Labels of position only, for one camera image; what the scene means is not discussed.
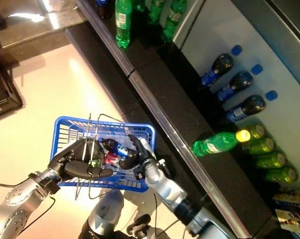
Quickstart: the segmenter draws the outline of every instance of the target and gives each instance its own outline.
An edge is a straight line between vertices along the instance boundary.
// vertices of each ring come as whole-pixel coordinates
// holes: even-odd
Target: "bottle label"
[[[237,122],[243,118],[246,118],[247,115],[243,112],[241,106],[237,107],[234,110],[230,110],[227,114],[226,114],[226,118],[231,121],[231,122]]]
[[[163,7],[165,0],[155,0],[154,1],[154,6],[155,7]]]
[[[120,28],[125,28],[125,24],[126,24],[126,15],[116,12],[115,13],[115,23],[117,27]]]
[[[181,19],[181,16],[182,16],[182,13],[181,13],[181,12],[174,12],[174,11],[171,9],[170,15],[169,15],[169,18],[170,18],[171,21],[179,22],[180,19]]]
[[[210,153],[219,153],[220,152],[220,150],[218,150],[214,144],[206,142],[206,145],[207,145]]]
[[[221,101],[224,102],[230,97],[232,97],[235,94],[231,86],[228,84],[227,86],[223,87],[218,93],[217,93],[217,98]]]
[[[124,157],[126,158],[129,155],[129,151],[126,147],[122,146],[121,144],[119,144],[116,147],[116,152],[115,154],[117,154],[118,156]]]
[[[218,75],[213,72],[213,70],[209,70],[206,72],[200,79],[200,82],[203,86],[209,87],[214,81],[218,78]]]
[[[105,6],[108,4],[108,0],[97,0],[97,5],[98,6]]]

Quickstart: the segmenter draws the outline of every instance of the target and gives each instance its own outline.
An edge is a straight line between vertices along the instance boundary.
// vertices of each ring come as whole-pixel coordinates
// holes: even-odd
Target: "bottle cap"
[[[277,91],[269,91],[265,94],[265,96],[267,100],[273,101],[278,98],[278,93]]]
[[[231,54],[233,56],[238,56],[243,51],[243,48],[240,45],[236,45],[231,49]]]
[[[250,140],[250,133],[245,129],[240,130],[236,133],[236,139],[239,142],[246,142],[246,141]]]
[[[258,75],[259,73],[261,73],[263,71],[263,67],[262,65],[255,65],[253,68],[251,68],[251,72],[254,74],[254,75]]]

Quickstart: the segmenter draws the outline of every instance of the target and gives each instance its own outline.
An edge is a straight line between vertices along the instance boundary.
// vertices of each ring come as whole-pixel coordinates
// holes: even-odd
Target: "product box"
[[[300,189],[280,189],[273,200],[279,208],[300,211]]]
[[[280,209],[275,211],[282,229],[300,234],[300,211],[290,212]]]

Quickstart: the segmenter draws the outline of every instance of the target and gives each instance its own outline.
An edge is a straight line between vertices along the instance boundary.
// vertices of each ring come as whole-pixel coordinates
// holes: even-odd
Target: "bottle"
[[[260,95],[252,95],[242,103],[226,112],[226,119],[230,122],[237,122],[248,116],[262,111],[266,107],[264,99]]]
[[[200,83],[204,87],[210,87],[221,76],[229,72],[234,66],[234,59],[227,53],[219,55],[214,61],[211,69],[206,72],[200,79]]]
[[[148,16],[148,24],[158,25],[165,0],[152,0]]]
[[[173,0],[170,14],[166,19],[166,23],[161,35],[164,42],[172,42],[174,32],[178,26],[183,13],[186,10],[187,0]]]
[[[262,154],[273,151],[276,143],[272,138],[264,137],[258,140],[252,140],[243,144],[242,149],[249,154]]]
[[[123,146],[122,144],[115,141],[114,139],[101,138],[100,141],[106,150],[108,150],[109,152],[114,153],[120,157],[129,158],[129,157],[134,157],[134,156],[138,155],[137,151]]]
[[[192,150],[196,156],[204,156],[208,153],[220,153],[231,150],[238,142],[246,142],[250,139],[247,130],[237,133],[222,132],[202,141],[196,141]]]
[[[250,133],[250,139],[260,139],[265,136],[266,134],[266,128],[263,124],[250,124],[246,127],[244,127],[245,130],[247,130]]]
[[[291,167],[269,169],[264,176],[266,181],[292,183],[298,179],[297,172]]]
[[[247,71],[238,72],[230,82],[216,93],[218,101],[225,102],[238,92],[250,87],[253,77]]]
[[[97,14],[102,18],[110,18],[112,16],[112,9],[110,0],[96,0]]]
[[[116,24],[116,43],[119,47],[126,48],[130,43],[131,27],[131,0],[116,0],[115,2],[115,24]]]
[[[286,156],[280,152],[256,155],[253,160],[256,168],[281,168],[287,162]]]

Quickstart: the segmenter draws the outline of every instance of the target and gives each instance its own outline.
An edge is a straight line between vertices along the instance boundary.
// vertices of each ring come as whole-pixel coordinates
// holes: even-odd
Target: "white floor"
[[[24,99],[24,108],[0,120],[0,183],[16,184],[35,171],[43,171],[49,162],[54,121],[59,116],[96,119],[100,113],[120,119],[120,112],[98,79],[72,45],[21,62],[13,77]],[[94,195],[100,189],[92,190]],[[0,188],[0,203],[7,189]],[[75,188],[63,187],[55,206],[19,239],[76,239],[82,225],[98,200],[89,200],[83,189],[77,201]],[[124,208],[117,226],[123,230],[135,215],[152,214],[155,201],[151,192],[125,192]],[[46,199],[30,218],[32,221],[51,204]],[[158,208],[157,226],[165,229],[176,220],[163,204]],[[177,222],[167,233],[181,239],[184,226]],[[191,238],[186,232],[185,238]]]

